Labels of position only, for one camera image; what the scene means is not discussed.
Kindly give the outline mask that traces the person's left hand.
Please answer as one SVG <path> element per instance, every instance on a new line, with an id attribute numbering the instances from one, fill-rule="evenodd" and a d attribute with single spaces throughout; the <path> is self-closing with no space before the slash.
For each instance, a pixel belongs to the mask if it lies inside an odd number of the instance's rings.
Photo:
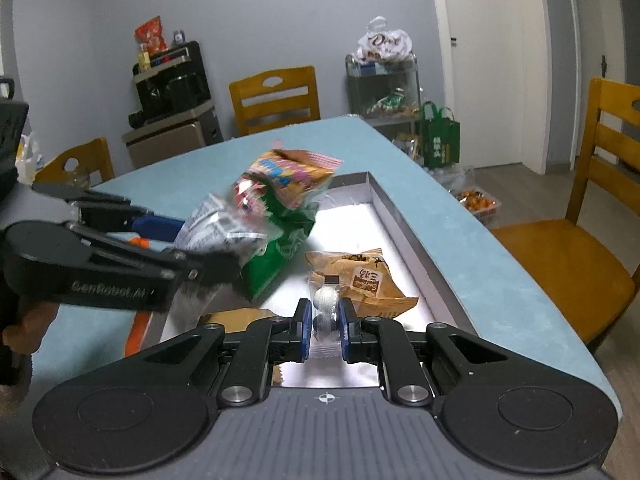
<path id="1" fill-rule="evenodd" d="M 21 321 L 5 328 L 2 344 L 14 353 L 30 356 L 41 346 L 44 335 L 58 316 L 59 304 L 54 302 L 29 302 L 23 300 L 18 312 Z"/>

